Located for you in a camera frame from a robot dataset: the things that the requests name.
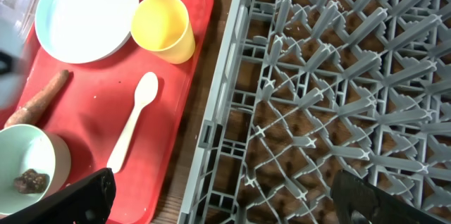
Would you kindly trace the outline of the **dark brown food lump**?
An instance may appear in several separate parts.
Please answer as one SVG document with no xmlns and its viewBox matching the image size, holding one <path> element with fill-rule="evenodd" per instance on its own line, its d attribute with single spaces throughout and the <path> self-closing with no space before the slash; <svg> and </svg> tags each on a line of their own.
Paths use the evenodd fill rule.
<svg viewBox="0 0 451 224">
<path fill-rule="evenodd" d="M 39 194 L 47 189 L 47 174 L 28 169 L 13 180 L 13 185 L 21 194 Z"/>
</svg>

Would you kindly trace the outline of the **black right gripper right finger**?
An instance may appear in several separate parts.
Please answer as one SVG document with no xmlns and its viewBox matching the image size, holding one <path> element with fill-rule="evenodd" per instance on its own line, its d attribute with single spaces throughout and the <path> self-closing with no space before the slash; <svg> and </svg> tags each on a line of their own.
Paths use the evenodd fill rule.
<svg viewBox="0 0 451 224">
<path fill-rule="evenodd" d="M 335 174 L 330 195 L 339 224 L 443 224 L 346 170 Z"/>
</svg>

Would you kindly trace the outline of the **light green bowl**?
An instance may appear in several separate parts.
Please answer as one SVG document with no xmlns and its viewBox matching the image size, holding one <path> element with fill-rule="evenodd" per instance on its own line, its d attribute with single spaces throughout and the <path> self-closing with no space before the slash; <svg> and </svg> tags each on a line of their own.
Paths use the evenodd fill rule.
<svg viewBox="0 0 451 224">
<path fill-rule="evenodd" d="M 59 191 L 70 169 L 70 150 L 58 135 L 26 124 L 2 129 L 1 216 L 12 215 Z M 39 193 L 21 193 L 14 184 L 29 170 L 46 180 Z"/>
</svg>

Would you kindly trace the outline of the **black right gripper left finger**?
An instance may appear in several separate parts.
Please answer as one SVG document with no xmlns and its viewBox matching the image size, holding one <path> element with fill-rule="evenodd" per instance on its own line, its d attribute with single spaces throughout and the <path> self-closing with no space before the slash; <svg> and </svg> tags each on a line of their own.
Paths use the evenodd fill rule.
<svg viewBox="0 0 451 224">
<path fill-rule="evenodd" d="M 110 168 L 102 168 L 66 188 L 1 219 L 1 224 L 105 224 L 116 197 Z"/>
</svg>

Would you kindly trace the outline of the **light blue bowl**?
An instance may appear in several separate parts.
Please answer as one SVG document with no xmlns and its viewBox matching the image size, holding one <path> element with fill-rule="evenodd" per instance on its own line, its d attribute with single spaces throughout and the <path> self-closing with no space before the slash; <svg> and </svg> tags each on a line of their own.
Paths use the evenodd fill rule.
<svg viewBox="0 0 451 224">
<path fill-rule="evenodd" d="M 25 79 L 25 41 L 15 25 L 1 19 L 1 109 L 17 99 Z"/>
</svg>

